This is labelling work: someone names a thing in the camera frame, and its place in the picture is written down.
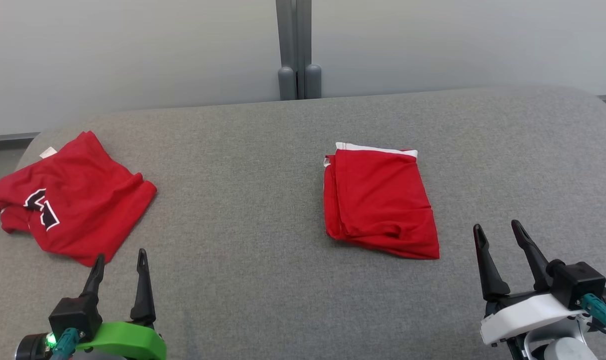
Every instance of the green plastic bracket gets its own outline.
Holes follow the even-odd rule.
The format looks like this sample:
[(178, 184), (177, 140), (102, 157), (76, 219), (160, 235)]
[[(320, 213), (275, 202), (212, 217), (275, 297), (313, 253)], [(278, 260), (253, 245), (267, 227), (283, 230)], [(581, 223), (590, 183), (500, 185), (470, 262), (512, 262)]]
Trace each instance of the green plastic bracket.
[(93, 348), (106, 354), (135, 360), (165, 360), (167, 347), (152, 328), (124, 321), (102, 323), (90, 342), (82, 342), (77, 351)]

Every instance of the gray fabric surface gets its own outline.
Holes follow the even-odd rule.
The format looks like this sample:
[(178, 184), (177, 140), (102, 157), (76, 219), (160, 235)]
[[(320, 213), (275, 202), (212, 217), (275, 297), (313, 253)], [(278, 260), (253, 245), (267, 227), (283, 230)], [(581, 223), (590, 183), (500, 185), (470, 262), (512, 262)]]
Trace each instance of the gray fabric surface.
[[(531, 289), (509, 221), (548, 258), (606, 276), (606, 105), (566, 88), (485, 88), (122, 112), (48, 130), (48, 146), (93, 130), (159, 189), (106, 266), (99, 310), (127, 319), (138, 248), (149, 255), (156, 328), (171, 360), (508, 359), (483, 345), (472, 225), (513, 291)], [(419, 150), (440, 260), (333, 241), (323, 156), (334, 142)], [(0, 359), (47, 331), (88, 274), (0, 229)], [(606, 359), (606, 336), (591, 333)]]

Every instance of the red cloth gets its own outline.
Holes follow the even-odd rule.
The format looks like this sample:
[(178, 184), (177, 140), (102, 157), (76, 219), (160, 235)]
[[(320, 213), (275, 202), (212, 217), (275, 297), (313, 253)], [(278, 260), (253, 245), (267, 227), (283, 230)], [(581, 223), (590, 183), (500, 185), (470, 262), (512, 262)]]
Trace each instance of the red cloth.
[(109, 262), (156, 194), (112, 160), (92, 132), (0, 180), (1, 227), (28, 231), (41, 249), (92, 266)]
[(328, 235), (405, 258), (440, 258), (416, 157), (339, 149), (327, 159), (323, 198)]

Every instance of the white wall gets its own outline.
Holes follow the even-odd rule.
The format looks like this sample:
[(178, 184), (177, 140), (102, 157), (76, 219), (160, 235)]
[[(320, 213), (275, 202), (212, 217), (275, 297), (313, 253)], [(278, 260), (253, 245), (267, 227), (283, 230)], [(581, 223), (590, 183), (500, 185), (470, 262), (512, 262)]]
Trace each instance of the white wall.
[(500, 84), (606, 94), (606, 0), (315, 0), (323, 97)]
[(0, 0), (0, 135), (278, 100), (274, 0)]

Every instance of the folded garment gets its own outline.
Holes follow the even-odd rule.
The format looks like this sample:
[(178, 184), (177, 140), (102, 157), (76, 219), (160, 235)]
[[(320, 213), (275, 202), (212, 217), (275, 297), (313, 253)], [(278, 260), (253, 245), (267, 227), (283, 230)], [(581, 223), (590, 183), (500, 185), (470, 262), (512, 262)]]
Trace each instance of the folded garment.
[(434, 215), (416, 150), (336, 143), (325, 159), (328, 235), (415, 259), (440, 257)]
[(0, 180), (1, 228), (29, 231), (40, 248), (92, 266), (109, 262), (156, 194), (82, 132), (54, 155)]

